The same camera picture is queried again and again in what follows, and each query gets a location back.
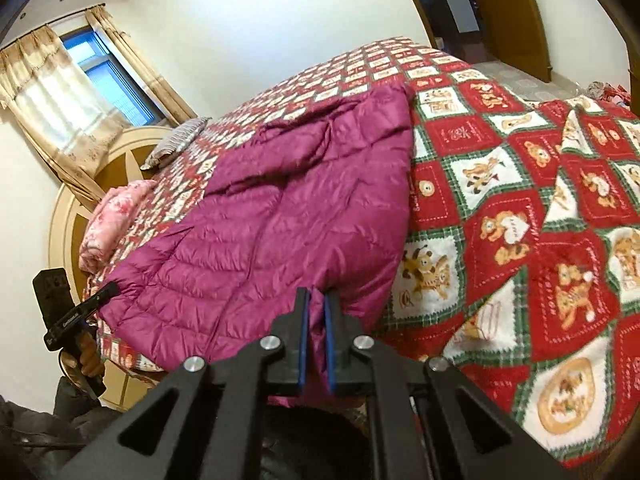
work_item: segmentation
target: magenta down jacket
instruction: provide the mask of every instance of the magenta down jacket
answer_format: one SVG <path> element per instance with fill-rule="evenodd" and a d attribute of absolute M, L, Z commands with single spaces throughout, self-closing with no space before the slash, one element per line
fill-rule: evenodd
<path fill-rule="evenodd" d="M 398 83 L 262 127 L 218 161 L 200 203 L 111 274 L 100 314 L 166 370 L 235 355 L 312 290 L 310 334 L 324 369 L 320 291 L 370 328 L 388 300 L 408 232 L 413 149 Z"/>

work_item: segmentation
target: person's hand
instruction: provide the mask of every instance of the person's hand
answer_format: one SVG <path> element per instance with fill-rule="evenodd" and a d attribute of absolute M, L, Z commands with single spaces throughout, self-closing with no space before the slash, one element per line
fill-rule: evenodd
<path fill-rule="evenodd" d="M 60 354 L 60 360 L 68 371 L 69 377 L 73 379 L 74 373 L 78 373 L 78 371 L 87 377 L 104 375 L 104 364 L 98 355 L 98 345 L 91 334 L 84 332 L 78 338 L 78 345 L 81 351 L 80 370 L 78 370 L 78 362 L 70 354 L 65 351 Z"/>

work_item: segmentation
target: black handle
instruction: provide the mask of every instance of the black handle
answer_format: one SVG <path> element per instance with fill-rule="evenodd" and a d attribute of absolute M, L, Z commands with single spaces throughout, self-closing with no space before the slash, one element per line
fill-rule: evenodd
<path fill-rule="evenodd" d="M 80 370 L 82 368 L 82 364 L 80 363 L 80 354 L 82 352 L 80 351 L 80 347 L 76 340 L 73 339 L 73 342 L 70 341 L 69 344 L 65 345 L 64 351 L 70 354 L 78 362 L 78 370 Z M 85 390 L 92 399 L 97 399 L 107 391 L 107 387 L 104 385 L 104 382 L 102 382 L 102 377 L 100 377 L 100 375 L 96 375 L 95 377 L 82 375 L 81 381 L 86 382 L 86 384 L 83 385 L 83 390 Z"/>

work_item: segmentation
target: sheer curtain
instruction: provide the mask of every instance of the sheer curtain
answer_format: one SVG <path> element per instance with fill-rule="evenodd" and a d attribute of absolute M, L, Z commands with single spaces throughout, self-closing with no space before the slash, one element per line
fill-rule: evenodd
<path fill-rule="evenodd" d="M 104 196 L 93 177 L 130 124 L 48 26 L 0 51 L 0 105 L 83 204 L 91 207 Z"/>
<path fill-rule="evenodd" d="M 84 15 L 89 25 L 122 63 L 129 75 L 136 80 L 174 126 L 197 117 L 190 106 L 133 45 L 129 35 L 116 26 L 113 16 L 103 6 L 92 7 Z"/>

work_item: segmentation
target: red quilt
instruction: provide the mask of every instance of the red quilt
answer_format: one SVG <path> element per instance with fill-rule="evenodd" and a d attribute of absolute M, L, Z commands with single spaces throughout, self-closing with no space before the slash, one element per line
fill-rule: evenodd
<path fill-rule="evenodd" d="M 366 45 L 211 123 L 91 288 L 186 214 L 221 150 L 390 79 L 417 92 L 412 220 L 377 335 L 412 358 L 443 353 L 558 460 L 589 458 L 640 399 L 640 120 L 622 108 L 525 102 L 411 40 Z M 104 355 L 154 369 L 101 330 Z"/>

